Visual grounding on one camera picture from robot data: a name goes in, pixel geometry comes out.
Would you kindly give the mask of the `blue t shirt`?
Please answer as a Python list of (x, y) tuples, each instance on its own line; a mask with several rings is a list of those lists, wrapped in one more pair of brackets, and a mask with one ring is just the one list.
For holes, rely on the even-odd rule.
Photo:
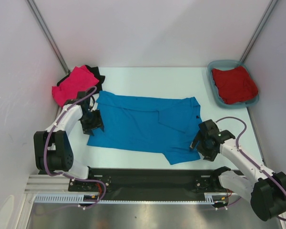
[(94, 131), (88, 146), (161, 153), (171, 165), (201, 158), (190, 149), (202, 122), (195, 97), (165, 99), (101, 91), (96, 103), (104, 129)]

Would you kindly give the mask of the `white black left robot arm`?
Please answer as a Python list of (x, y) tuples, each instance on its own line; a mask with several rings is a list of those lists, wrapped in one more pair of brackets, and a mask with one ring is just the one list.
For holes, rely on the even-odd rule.
[(63, 175), (79, 180), (84, 190), (92, 190), (96, 179), (89, 175), (90, 168), (75, 160), (69, 135), (75, 124), (80, 122), (82, 132), (94, 135), (95, 129), (104, 131), (101, 112), (94, 109), (93, 95), (97, 87), (77, 93), (75, 99), (65, 102), (55, 121), (44, 131), (37, 131), (33, 136), (35, 163), (40, 171), (49, 176)]

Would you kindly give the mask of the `black folded t shirt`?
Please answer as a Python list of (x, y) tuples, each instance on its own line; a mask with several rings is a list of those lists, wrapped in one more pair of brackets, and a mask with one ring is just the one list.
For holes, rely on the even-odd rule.
[(105, 81), (105, 76), (101, 75), (98, 67), (90, 67), (88, 65), (82, 65), (81, 67), (75, 67), (70, 74), (62, 78), (56, 86), (62, 86), (67, 89), (78, 91), (84, 91), (92, 89), (96, 86), (96, 92), (102, 91), (102, 84)]

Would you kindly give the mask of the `right aluminium corner post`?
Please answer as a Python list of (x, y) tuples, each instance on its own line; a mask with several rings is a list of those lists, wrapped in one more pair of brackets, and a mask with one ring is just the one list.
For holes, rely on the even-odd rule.
[(267, 25), (267, 22), (269, 21), (272, 13), (274, 12), (276, 6), (278, 5), (278, 3), (280, 2), (280, 0), (271, 0), (265, 10), (265, 12), (263, 13), (263, 16), (261, 18), (261, 20), (259, 21), (253, 35), (251, 36), (249, 43), (247, 44), (243, 54), (241, 55), (239, 61), (240, 62), (245, 62), (250, 54), (250, 52), (252, 51), (255, 43), (257, 42), (259, 36), (261, 35), (264, 27)]

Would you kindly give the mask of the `aluminium corner post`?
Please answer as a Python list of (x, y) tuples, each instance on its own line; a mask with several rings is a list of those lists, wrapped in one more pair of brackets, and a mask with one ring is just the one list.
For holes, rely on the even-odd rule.
[(249, 43), (247, 44), (243, 54), (241, 55), (239, 61), (240, 62), (245, 62), (250, 54), (250, 52), (252, 51), (255, 43), (257, 42), (259, 36), (261, 35), (264, 27), (267, 25), (267, 22), (269, 21), (272, 13), (274, 12), (276, 6), (278, 5), (278, 3), (280, 2), (280, 0), (271, 0), (265, 10), (265, 12), (263, 13), (263, 16), (261, 18), (261, 20), (259, 21), (253, 35), (251, 36)]
[(65, 73), (69, 73), (70, 69), (41, 13), (41, 11), (39, 10), (36, 2), (34, 0), (25, 0), (25, 2), (27, 3), (30, 11), (32, 12), (39, 28), (41, 29), (43, 35), (45, 36), (48, 44), (50, 45), (54, 55), (56, 56), (60, 66), (62, 67), (63, 71)]

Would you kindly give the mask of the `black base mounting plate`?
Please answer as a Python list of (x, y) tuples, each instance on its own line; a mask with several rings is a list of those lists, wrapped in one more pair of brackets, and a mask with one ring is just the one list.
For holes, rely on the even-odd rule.
[(105, 191), (104, 200), (185, 202), (203, 200), (206, 194), (237, 196), (231, 187), (222, 187), (216, 178), (226, 167), (216, 170), (174, 170), (174, 169), (117, 169), (92, 168), (89, 178), (95, 182), (74, 181), (57, 177), (44, 177), (41, 191), (48, 193), (88, 194)]

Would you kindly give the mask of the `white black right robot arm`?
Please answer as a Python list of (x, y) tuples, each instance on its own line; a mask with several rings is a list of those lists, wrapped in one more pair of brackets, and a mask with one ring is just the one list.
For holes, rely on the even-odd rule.
[(214, 161), (221, 154), (242, 172), (240, 176), (227, 167), (215, 170), (210, 179), (213, 190), (233, 191), (250, 203), (262, 221), (277, 217), (286, 222), (280, 216), (286, 212), (286, 174), (258, 163), (243, 150), (239, 139), (228, 130), (220, 131), (213, 120), (207, 120), (199, 124), (190, 148), (196, 149), (207, 161)]

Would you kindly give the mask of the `aluminium front frame rail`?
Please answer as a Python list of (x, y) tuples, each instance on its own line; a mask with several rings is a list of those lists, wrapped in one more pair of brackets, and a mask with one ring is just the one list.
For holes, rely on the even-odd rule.
[[(108, 192), (121, 188), (152, 189), (152, 188), (189, 188), (202, 189), (204, 192), (219, 192), (221, 187), (215, 187), (210, 176), (137, 176), (137, 175), (97, 175), (93, 179), (103, 182)], [(92, 181), (72, 181), (64, 176), (49, 177), (46, 175), (31, 175), (25, 187), (25, 193), (66, 193), (95, 192)]]

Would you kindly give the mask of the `red t shirt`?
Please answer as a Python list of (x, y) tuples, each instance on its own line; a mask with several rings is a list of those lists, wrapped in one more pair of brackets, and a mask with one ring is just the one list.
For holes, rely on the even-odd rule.
[(225, 104), (245, 102), (258, 95), (258, 88), (243, 66), (231, 70), (212, 70), (218, 94)]

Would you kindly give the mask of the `teal plastic basket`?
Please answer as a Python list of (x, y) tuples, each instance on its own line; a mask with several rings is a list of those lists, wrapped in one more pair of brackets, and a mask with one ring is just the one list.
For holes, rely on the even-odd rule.
[(253, 106), (259, 91), (248, 68), (237, 60), (212, 61), (207, 66), (208, 78), (216, 103), (226, 109)]

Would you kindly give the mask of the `pink folded t shirt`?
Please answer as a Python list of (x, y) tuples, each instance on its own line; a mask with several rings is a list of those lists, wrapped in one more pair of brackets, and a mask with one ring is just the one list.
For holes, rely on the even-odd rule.
[(63, 107), (67, 100), (75, 99), (78, 92), (87, 91), (99, 82), (100, 80), (83, 65), (75, 67), (59, 86), (53, 86), (51, 93), (58, 106)]

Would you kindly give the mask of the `left aluminium corner post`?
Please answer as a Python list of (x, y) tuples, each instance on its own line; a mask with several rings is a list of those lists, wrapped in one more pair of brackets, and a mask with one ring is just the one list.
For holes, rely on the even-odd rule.
[(50, 45), (54, 55), (56, 56), (60, 66), (62, 67), (63, 71), (65, 73), (69, 73), (70, 69), (41, 13), (41, 11), (39, 10), (36, 2), (34, 0), (25, 0), (25, 2), (27, 3), (30, 11), (32, 12), (39, 28), (41, 29), (43, 35), (45, 36), (48, 44)]

